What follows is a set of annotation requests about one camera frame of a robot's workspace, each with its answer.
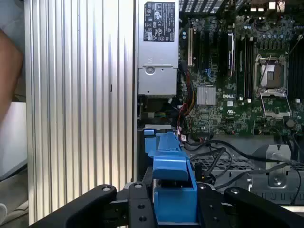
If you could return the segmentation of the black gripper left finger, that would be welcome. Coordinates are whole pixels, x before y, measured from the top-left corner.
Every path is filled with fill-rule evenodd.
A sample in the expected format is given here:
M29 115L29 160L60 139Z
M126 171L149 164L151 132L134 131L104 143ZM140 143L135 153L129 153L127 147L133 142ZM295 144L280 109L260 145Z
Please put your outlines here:
M32 228L155 228L157 222L144 183L118 191L99 185L31 225Z

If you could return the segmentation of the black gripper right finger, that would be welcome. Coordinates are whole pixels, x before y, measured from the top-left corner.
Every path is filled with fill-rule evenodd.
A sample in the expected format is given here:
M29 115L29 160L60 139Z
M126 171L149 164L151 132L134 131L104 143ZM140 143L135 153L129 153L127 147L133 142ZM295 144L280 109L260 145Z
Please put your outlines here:
M240 187L197 184L199 228L302 228L304 218Z

